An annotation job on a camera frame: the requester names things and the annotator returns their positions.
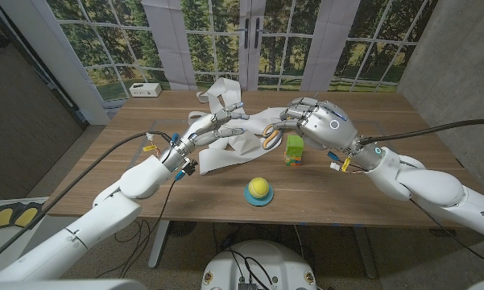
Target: small white box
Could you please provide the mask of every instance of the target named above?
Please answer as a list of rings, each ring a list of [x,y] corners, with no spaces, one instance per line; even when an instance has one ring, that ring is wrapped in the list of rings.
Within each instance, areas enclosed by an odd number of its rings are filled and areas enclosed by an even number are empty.
[[[134,83],[129,88],[133,97],[157,97],[161,93],[159,83]]]

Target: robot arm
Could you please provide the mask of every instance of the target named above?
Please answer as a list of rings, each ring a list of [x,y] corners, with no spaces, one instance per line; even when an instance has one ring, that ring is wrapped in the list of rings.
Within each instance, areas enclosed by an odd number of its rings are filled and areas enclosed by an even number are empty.
[[[302,97],[288,104],[273,130],[293,129],[317,149],[334,148],[360,164],[376,187],[389,197],[408,201],[412,195],[430,213],[484,234],[484,196],[445,172],[426,169],[412,157],[375,143],[361,145],[362,136],[346,112],[329,101]]]
[[[0,271],[0,282],[50,280],[61,277],[91,247],[132,223],[141,212],[135,199],[151,197],[173,172],[182,167],[176,179],[195,171],[195,160],[187,157],[197,147],[219,138],[243,134],[242,128],[218,130],[232,118],[249,116],[232,113],[242,103],[228,106],[216,114],[198,118],[182,137],[175,134],[161,155],[151,155],[142,163],[123,173],[120,180],[102,191],[93,201],[93,208],[32,251]]]

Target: green toy block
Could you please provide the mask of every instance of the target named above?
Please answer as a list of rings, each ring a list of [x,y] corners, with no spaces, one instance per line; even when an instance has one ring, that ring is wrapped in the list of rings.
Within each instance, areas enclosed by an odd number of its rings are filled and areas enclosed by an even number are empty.
[[[303,155],[304,141],[297,135],[289,135],[287,138],[287,155],[301,157]]]

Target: yellow tennis ball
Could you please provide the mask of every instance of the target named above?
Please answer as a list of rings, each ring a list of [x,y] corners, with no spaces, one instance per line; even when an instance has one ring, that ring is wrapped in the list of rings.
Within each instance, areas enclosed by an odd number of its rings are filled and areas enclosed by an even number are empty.
[[[262,177],[256,177],[249,183],[249,193],[252,197],[262,198],[268,193],[268,182]]]

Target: wooden table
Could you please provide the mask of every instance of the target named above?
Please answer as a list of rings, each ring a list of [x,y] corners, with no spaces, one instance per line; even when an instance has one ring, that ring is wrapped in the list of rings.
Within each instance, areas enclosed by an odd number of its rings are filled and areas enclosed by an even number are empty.
[[[186,119],[190,111],[209,112],[208,104],[201,104],[195,93],[163,91],[157,98],[129,99],[48,202],[117,141],[149,129],[169,135],[182,133],[188,127]],[[292,99],[303,96],[312,94],[243,92],[242,100],[246,112],[256,114],[267,107],[286,106]],[[407,100],[397,93],[319,93],[317,98],[330,100],[343,108],[361,135],[398,134],[428,126]],[[90,210],[93,199],[101,190],[118,180],[129,166],[149,156],[149,152],[140,152],[142,145],[147,145],[145,142],[136,139],[110,154],[50,214],[81,216]],[[155,143],[166,147],[160,137]],[[435,134],[380,145],[412,156],[427,168],[452,174],[466,186],[484,192]],[[197,169],[197,173],[176,183],[163,218],[203,222],[434,227],[433,222],[411,202],[389,198],[364,174],[345,174],[330,169],[327,151],[305,147],[302,166],[287,167],[283,160],[284,148],[285,145],[281,144],[249,163],[218,169],[204,176]],[[198,159],[198,151],[193,152],[190,158]],[[256,176],[266,178],[274,189],[274,199],[264,207],[249,205],[243,196],[245,185]],[[139,201],[143,207],[140,217],[159,216],[170,183],[162,185],[154,196]],[[445,224],[457,226],[450,222]]]

